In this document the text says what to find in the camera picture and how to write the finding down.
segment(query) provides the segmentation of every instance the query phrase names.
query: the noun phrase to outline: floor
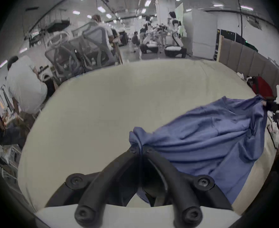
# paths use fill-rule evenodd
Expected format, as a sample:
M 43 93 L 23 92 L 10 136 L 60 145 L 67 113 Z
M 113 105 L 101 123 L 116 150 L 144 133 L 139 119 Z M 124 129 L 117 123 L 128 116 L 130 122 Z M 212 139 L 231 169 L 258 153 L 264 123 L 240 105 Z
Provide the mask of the floor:
M 122 46 L 119 48 L 123 63 L 135 62 L 140 60 L 151 60 L 151 59 L 163 59 L 169 58 L 165 55 L 164 50 L 162 48 L 159 49 L 158 53 L 149 52 L 147 54 L 143 54 L 139 47 L 135 48 L 135 52 L 130 47 L 130 43 L 126 46 Z

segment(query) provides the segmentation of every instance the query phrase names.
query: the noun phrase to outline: ceiling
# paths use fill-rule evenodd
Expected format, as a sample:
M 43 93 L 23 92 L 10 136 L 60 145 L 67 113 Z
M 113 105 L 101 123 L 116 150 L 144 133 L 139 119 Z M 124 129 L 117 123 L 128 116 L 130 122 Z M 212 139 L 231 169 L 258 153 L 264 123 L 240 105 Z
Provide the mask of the ceiling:
M 139 3 L 139 0 L 109 0 L 107 4 L 110 8 L 107 8 L 101 0 L 19 0 L 15 6 L 13 6 L 0 32 L 0 64 L 5 59 L 9 59 L 12 55 L 18 53 L 24 42 L 24 37 L 46 13 L 61 11 L 62 16 L 68 17 L 70 21 L 77 26 L 79 22 L 87 22 L 89 20 L 87 15 L 100 14 L 102 20 L 105 22 L 115 19 L 115 15 L 112 11 L 118 12 L 117 17 L 120 18 L 135 16 L 137 9 L 139 9 L 138 15 L 140 15 L 141 10 L 144 8 L 145 1 L 146 0 L 141 0 Z M 181 3 L 184 4 L 185 9 L 198 8 L 203 10 L 239 11 L 237 0 L 181 0 L 176 2 L 176 6 Z M 213 7 L 214 3 L 221 3 L 224 7 L 215 8 Z M 259 0 L 240 0 L 240 4 L 254 8 L 254 11 L 245 11 L 246 13 L 256 15 L 273 23 L 262 2 Z M 102 6 L 106 12 L 99 12 L 97 10 L 98 6 Z M 25 9 L 29 7 L 39 8 L 26 12 Z M 155 14 L 155 0 L 151 0 L 151 4 L 146 9 L 146 15 Z M 74 10 L 80 11 L 80 14 L 73 14 L 72 12 Z M 111 19 L 105 16 L 107 13 L 112 15 Z

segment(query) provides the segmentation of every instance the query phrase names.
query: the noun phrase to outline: screw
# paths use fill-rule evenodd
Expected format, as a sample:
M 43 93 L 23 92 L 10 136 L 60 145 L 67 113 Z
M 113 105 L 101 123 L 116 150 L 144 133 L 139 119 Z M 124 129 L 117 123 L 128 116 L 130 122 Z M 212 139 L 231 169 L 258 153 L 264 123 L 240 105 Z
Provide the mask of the screw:
M 80 183 L 80 182 L 82 182 L 83 180 L 82 180 L 82 178 L 81 177 L 73 177 L 72 179 L 71 179 L 71 183 L 73 184 L 73 185 L 77 185 L 78 183 Z
M 184 212 L 183 220 L 188 224 L 200 223 L 202 221 L 202 212 L 199 208 L 191 207 Z
M 209 180 L 207 178 L 201 178 L 198 180 L 198 185 L 202 186 L 202 187 L 206 187 L 209 185 Z
M 75 219 L 82 223 L 91 223 L 94 221 L 95 211 L 90 207 L 81 206 L 75 213 Z

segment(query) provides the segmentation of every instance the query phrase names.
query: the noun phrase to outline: humanoid robot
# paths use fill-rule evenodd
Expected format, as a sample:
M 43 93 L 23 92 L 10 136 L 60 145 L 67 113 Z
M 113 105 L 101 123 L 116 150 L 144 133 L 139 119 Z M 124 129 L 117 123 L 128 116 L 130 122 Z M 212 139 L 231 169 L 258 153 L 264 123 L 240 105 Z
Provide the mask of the humanoid robot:
M 153 30 L 151 27 L 150 16 L 146 16 L 145 29 L 146 29 L 146 37 L 143 40 L 143 43 L 139 46 L 141 52 L 146 54 L 147 50 L 150 50 L 154 53 L 157 53 L 158 44 L 156 41 L 154 41 L 153 33 L 155 32 L 155 30 Z
M 175 12 L 169 13 L 167 31 L 172 34 L 173 44 L 165 47 L 165 55 L 168 57 L 176 57 L 182 54 L 182 58 L 186 57 L 187 49 L 183 48 L 183 43 L 179 38 L 179 27 L 181 22 L 176 19 Z

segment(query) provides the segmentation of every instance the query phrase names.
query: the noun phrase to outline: white partition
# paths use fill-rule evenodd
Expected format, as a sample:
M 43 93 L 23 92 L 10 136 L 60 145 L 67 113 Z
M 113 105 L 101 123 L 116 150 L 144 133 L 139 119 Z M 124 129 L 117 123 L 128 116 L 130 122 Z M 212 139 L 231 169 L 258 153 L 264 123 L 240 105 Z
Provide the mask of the white partition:
M 184 27 L 187 32 L 185 47 L 193 57 L 213 59 L 216 36 L 217 17 L 200 10 L 184 13 Z

